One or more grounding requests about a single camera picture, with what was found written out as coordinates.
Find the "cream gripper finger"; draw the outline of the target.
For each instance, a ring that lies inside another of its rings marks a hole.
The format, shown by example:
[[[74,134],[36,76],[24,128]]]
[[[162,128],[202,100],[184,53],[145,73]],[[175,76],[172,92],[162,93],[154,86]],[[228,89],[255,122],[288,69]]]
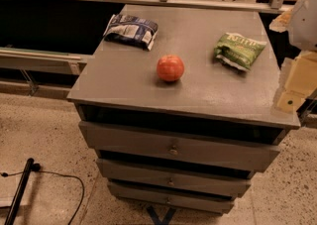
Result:
[[[317,53],[302,51],[295,59],[286,58],[281,66],[277,109],[295,112],[317,89]]]
[[[278,15],[269,24],[269,29],[274,32],[283,33],[291,30],[290,21],[292,17],[292,10],[289,9]]]

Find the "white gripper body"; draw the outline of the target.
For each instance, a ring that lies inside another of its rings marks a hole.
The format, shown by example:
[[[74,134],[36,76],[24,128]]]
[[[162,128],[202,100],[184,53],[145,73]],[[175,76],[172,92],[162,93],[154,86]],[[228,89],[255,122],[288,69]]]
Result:
[[[303,50],[317,50],[317,0],[298,0],[287,27],[289,42]]]

